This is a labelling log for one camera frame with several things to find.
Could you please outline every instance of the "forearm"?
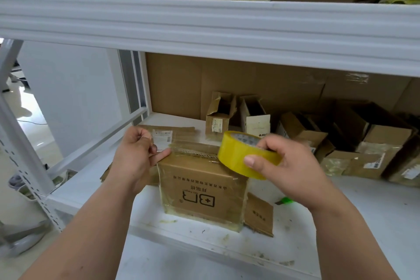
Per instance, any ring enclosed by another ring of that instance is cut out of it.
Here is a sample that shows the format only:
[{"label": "forearm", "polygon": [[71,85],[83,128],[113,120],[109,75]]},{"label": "forearm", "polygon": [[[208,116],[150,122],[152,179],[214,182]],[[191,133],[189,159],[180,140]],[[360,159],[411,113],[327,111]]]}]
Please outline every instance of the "forearm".
[{"label": "forearm", "polygon": [[344,195],[333,207],[312,211],[312,216],[324,280],[398,279],[365,220]]},{"label": "forearm", "polygon": [[134,201],[128,189],[105,181],[21,280],[114,280]]}]

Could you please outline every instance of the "yellow packing tape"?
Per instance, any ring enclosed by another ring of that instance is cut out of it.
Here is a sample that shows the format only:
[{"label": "yellow packing tape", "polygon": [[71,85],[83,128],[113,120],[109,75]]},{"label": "yellow packing tape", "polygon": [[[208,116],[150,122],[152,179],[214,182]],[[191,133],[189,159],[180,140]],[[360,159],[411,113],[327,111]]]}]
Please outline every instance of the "yellow packing tape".
[{"label": "yellow packing tape", "polygon": [[260,138],[254,135],[227,131],[223,134],[222,145],[217,155],[218,159],[223,165],[238,174],[264,180],[264,176],[244,164],[244,157],[259,155],[276,166],[281,162],[282,157],[276,152],[256,147],[259,141]]}]

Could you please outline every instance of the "white wall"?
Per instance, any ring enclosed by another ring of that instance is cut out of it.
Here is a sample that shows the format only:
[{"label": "white wall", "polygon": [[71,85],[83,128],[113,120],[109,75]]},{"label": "white wall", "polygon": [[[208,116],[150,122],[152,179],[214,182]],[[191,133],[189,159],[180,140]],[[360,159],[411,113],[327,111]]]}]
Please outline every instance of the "white wall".
[{"label": "white wall", "polygon": [[115,49],[25,41],[18,61],[63,157],[129,114]]}]

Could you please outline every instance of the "person's left hand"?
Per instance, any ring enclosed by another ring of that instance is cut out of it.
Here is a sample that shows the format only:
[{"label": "person's left hand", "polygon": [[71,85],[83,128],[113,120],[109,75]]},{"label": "person's left hand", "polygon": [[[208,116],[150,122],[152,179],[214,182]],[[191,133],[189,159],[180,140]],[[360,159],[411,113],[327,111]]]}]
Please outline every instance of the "person's left hand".
[{"label": "person's left hand", "polygon": [[115,152],[111,170],[105,182],[128,187],[137,195],[149,182],[150,167],[155,166],[170,153],[171,149],[157,153],[152,135],[141,127],[131,126],[125,132]]}]

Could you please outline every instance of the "upper shelf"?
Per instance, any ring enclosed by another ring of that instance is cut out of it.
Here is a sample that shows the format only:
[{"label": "upper shelf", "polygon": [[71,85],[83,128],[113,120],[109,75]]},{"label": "upper shelf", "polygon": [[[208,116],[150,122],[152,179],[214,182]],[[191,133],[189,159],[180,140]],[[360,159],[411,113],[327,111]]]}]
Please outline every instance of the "upper shelf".
[{"label": "upper shelf", "polygon": [[220,0],[0,0],[0,36],[420,76],[420,6]]}]

